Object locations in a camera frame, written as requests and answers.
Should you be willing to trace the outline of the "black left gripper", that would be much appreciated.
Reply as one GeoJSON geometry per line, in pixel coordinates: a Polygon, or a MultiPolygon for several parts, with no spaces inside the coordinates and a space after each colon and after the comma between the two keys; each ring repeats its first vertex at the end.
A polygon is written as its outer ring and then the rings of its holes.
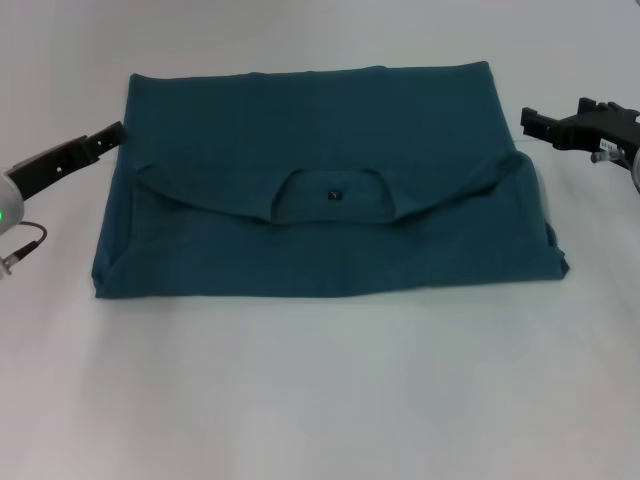
{"type": "Polygon", "coordinates": [[[126,130],[115,122],[91,135],[67,141],[16,164],[6,172],[27,200],[52,186],[62,178],[98,160],[98,153],[106,153],[126,142],[126,130]]]}

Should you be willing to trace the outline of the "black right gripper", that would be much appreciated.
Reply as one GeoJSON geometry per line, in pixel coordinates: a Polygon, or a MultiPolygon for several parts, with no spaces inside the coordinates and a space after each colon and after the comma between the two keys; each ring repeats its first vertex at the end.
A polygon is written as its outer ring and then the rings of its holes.
{"type": "Polygon", "coordinates": [[[557,150],[594,153],[601,150],[602,140],[606,145],[615,144],[627,156],[634,156],[639,150],[639,112],[615,102],[582,97],[577,113],[562,120],[525,107],[520,125],[525,136],[552,144],[557,150]]]}

